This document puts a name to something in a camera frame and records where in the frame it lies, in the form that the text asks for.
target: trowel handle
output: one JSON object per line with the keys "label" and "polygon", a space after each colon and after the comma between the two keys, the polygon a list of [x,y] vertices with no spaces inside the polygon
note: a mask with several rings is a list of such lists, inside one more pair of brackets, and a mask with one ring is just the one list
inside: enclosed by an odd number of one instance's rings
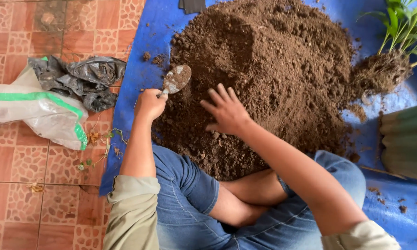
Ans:
{"label": "trowel handle", "polygon": [[156,95],[156,96],[157,96],[157,98],[159,98],[159,97],[161,97],[161,96],[163,96],[163,95],[165,95],[165,94],[168,94],[168,93],[170,93],[170,90],[168,90],[168,88],[166,88],[166,89],[164,89],[164,90],[162,91],[162,93],[160,93],[160,94],[158,94],[158,95]]}

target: hand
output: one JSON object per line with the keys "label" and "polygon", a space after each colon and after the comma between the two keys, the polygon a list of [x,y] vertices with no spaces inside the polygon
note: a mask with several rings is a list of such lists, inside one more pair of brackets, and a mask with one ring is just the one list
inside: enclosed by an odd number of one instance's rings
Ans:
{"label": "hand", "polygon": [[137,99],[134,107],[134,117],[145,119],[147,122],[153,122],[154,119],[159,117],[165,109],[165,101],[168,99],[167,94],[157,98],[160,93],[162,91],[158,89],[145,89]]}
{"label": "hand", "polygon": [[205,130],[217,130],[219,133],[240,136],[245,125],[253,120],[236,97],[233,88],[228,88],[225,91],[224,85],[218,84],[218,92],[219,94],[212,88],[208,90],[216,107],[205,100],[200,102],[202,107],[209,111],[218,122],[217,124],[209,124]]}

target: sleeve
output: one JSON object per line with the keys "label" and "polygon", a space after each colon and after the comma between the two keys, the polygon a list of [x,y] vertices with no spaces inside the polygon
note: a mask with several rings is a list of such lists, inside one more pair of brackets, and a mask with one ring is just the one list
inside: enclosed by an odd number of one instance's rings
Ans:
{"label": "sleeve", "polygon": [[358,223],[343,234],[321,238],[324,250],[400,250],[393,236],[374,221]]}
{"label": "sleeve", "polygon": [[112,204],[103,250],[159,250],[156,232],[157,178],[118,175],[107,199]]}

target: jeans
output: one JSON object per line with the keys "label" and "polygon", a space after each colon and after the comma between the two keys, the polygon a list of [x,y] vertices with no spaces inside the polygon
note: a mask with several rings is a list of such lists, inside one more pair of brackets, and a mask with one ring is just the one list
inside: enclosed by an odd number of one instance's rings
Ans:
{"label": "jeans", "polygon": [[[160,146],[153,146],[153,153],[161,185],[156,210],[162,250],[322,249],[321,234],[311,210],[281,179],[289,198],[263,213],[255,225],[232,234],[208,216],[218,198],[219,182],[188,156]],[[366,181],[353,163],[322,150],[313,159],[363,206]]]}

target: tile floor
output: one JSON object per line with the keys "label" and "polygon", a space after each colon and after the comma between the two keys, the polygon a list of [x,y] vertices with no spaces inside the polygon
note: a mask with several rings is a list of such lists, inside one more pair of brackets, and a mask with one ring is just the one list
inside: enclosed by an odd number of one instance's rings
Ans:
{"label": "tile floor", "polygon": [[[90,55],[127,60],[144,0],[0,0],[0,84],[10,84],[28,56]],[[112,87],[118,92],[120,83]],[[86,132],[105,134],[113,110],[90,113]],[[100,250],[109,206],[98,197],[105,145],[74,151],[36,136],[23,122],[0,128],[0,250]],[[41,183],[32,193],[28,183]]]}

